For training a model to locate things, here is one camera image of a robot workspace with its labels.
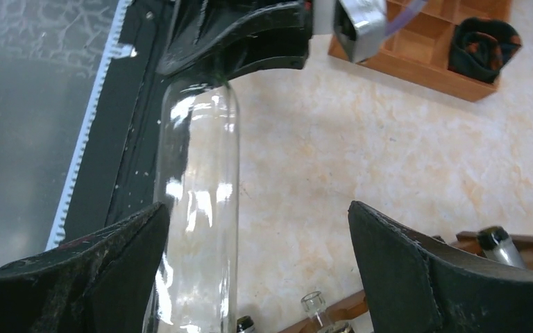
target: glass bottle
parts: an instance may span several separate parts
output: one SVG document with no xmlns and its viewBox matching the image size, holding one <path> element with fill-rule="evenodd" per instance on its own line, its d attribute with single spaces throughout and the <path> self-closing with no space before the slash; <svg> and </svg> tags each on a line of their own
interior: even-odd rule
<svg viewBox="0 0 533 333">
<path fill-rule="evenodd" d="M 236 330 L 239 117 L 227 80 L 188 71 L 167 88 L 154 200 L 171 210 L 144 332 Z"/>
<path fill-rule="evenodd" d="M 320 291 L 309 293 L 301 298 L 303 310 L 312 320 L 317 333 L 355 333 L 349 321 L 332 321 L 326 313 L 325 300 Z"/>
</svg>

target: black cloth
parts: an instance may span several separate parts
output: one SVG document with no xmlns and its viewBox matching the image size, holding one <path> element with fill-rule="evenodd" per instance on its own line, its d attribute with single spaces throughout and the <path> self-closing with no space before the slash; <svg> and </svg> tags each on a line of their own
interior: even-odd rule
<svg viewBox="0 0 533 333">
<path fill-rule="evenodd" d="M 522 47 L 518 32 L 504 21 L 471 17 L 455 29 L 448 69 L 493 83 Z"/>
</svg>

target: table surface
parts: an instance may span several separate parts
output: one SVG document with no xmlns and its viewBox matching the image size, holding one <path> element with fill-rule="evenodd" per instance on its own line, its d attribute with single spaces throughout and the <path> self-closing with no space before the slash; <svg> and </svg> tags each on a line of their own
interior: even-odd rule
<svg viewBox="0 0 533 333">
<path fill-rule="evenodd" d="M 233 82 L 239 314 L 277 332 L 305 317 L 306 293 L 332 304 L 362 289 L 352 200 L 446 241 L 493 224 L 533 234 L 533 1 L 515 1 L 511 23 L 524 47 L 478 103 L 330 58 L 330 36 L 312 40 L 302 71 Z"/>
</svg>

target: wooden rack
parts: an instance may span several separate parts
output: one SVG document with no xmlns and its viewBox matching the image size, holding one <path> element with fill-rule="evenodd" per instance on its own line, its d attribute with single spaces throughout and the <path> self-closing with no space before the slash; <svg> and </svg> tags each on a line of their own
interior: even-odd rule
<svg viewBox="0 0 533 333">
<path fill-rule="evenodd" d="M 388 19 L 392 20 L 408 3 L 409 0 L 388 0 Z M 478 101 L 496 92 L 499 80 L 488 84 L 448 70 L 455 27 L 469 17 L 508 22 L 510 8 L 511 0 L 429 0 L 420 14 L 383 44 L 377 55 L 359 65 L 467 101 Z M 335 37 L 328 54 L 348 60 Z"/>
</svg>

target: bottle neck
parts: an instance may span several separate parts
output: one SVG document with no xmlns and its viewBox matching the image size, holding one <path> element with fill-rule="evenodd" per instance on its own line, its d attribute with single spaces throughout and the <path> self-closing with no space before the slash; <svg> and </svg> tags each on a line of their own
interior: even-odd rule
<svg viewBox="0 0 533 333">
<path fill-rule="evenodd" d="M 333 324 L 332 320 L 325 311 L 317 311 L 313 314 L 310 314 L 310 318 L 312 319 L 312 322 L 318 327 L 318 329 Z"/>
</svg>

